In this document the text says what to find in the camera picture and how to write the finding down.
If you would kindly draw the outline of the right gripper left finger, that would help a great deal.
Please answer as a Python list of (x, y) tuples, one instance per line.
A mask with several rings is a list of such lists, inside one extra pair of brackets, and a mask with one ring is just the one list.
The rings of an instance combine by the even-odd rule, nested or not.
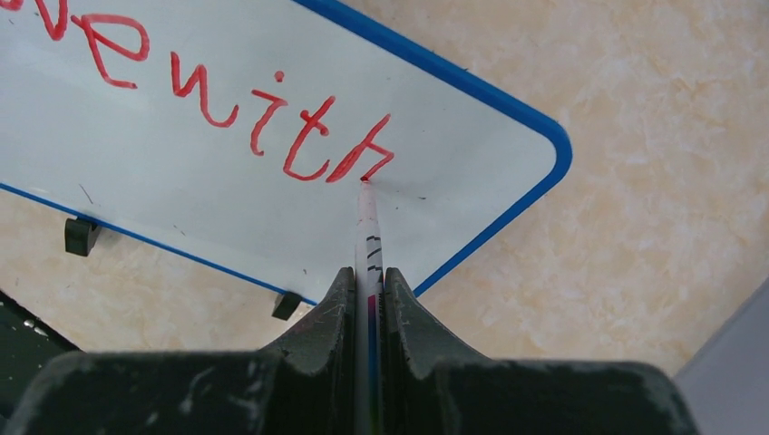
[(257, 350), (84, 353), (34, 377), (7, 434), (350, 434), (353, 270)]

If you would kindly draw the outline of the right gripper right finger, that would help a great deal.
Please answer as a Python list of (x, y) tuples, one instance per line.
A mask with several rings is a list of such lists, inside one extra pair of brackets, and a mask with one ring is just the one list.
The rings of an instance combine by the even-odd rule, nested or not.
[(492, 359), (427, 311), (396, 268), (383, 305), (388, 434), (698, 433), (653, 365)]

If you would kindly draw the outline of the red white marker pen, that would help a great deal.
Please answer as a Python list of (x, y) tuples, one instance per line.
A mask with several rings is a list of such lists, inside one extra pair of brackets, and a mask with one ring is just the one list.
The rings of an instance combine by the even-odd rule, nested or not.
[(361, 179), (355, 245), (355, 433), (380, 434), (381, 368), (379, 295), (384, 286), (382, 242), (375, 191)]

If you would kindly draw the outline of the blue framed whiteboard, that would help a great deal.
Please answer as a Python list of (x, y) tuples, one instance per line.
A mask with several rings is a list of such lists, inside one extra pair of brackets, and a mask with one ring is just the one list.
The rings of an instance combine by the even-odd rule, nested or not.
[(362, 178), (422, 293), (567, 173), (566, 132), (337, 1), (4, 1), (3, 189), (309, 303)]

